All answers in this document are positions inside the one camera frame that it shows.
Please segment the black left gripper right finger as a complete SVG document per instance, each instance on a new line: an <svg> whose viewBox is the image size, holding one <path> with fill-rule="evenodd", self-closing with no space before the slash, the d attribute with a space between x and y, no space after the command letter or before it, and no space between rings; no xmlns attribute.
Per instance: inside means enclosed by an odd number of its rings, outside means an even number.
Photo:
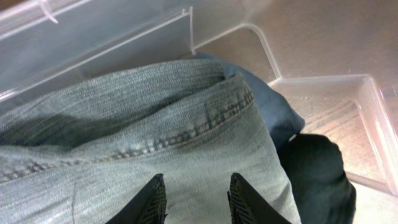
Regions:
<svg viewBox="0 0 398 224"><path fill-rule="evenodd" d="M231 175L228 202L232 224L290 224L239 173Z"/></svg>

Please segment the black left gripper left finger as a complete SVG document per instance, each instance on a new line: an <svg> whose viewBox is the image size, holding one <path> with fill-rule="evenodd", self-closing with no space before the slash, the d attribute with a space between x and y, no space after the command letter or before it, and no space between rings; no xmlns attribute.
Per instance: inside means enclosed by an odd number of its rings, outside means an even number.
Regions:
<svg viewBox="0 0 398 224"><path fill-rule="evenodd" d="M156 174L106 224L164 224L166 206L164 175Z"/></svg>

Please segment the small black garment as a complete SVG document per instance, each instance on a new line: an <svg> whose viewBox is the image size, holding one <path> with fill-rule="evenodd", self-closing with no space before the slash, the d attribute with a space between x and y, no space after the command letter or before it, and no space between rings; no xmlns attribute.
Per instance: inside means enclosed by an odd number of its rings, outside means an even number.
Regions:
<svg viewBox="0 0 398 224"><path fill-rule="evenodd" d="M356 189L337 144L317 134L299 134L277 150L302 223L352 224Z"/></svg>

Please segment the light blue jeans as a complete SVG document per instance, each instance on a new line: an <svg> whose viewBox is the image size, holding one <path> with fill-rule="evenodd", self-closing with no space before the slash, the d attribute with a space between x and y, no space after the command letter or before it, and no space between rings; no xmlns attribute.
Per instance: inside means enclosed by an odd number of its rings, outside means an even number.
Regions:
<svg viewBox="0 0 398 224"><path fill-rule="evenodd" d="M254 88L216 60L177 60L53 91L1 116L1 222L106 223L164 176L167 223L229 223L241 174L300 216Z"/></svg>

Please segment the blue shirt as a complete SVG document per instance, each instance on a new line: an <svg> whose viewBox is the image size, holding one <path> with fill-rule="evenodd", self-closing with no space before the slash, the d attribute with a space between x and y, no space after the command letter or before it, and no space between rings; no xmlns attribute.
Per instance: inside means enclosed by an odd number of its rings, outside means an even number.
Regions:
<svg viewBox="0 0 398 224"><path fill-rule="evenodd" d="M295 136L304 128L304 119L295 112L285 97L249 70L205 53L197 53L192 59L214 60L221 63L226 78L239 73L243 75L244 81L254 93L255 103L259 107L277 150L283 148L292 136Z"/></svg>

